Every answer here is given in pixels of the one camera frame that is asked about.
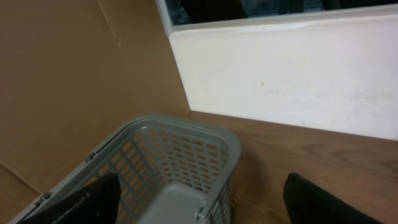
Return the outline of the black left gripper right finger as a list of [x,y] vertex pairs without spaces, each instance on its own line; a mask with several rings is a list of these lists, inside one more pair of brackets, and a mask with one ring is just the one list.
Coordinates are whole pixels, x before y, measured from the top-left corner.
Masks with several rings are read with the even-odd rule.
[[283,199],[292,224],[381,224],[297,173],[288,175]]

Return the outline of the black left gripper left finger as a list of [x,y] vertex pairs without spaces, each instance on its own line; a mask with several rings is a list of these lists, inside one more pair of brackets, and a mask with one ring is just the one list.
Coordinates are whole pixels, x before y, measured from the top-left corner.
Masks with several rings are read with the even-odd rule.
[[20,224],[115,224],[121,186],[111,172]]

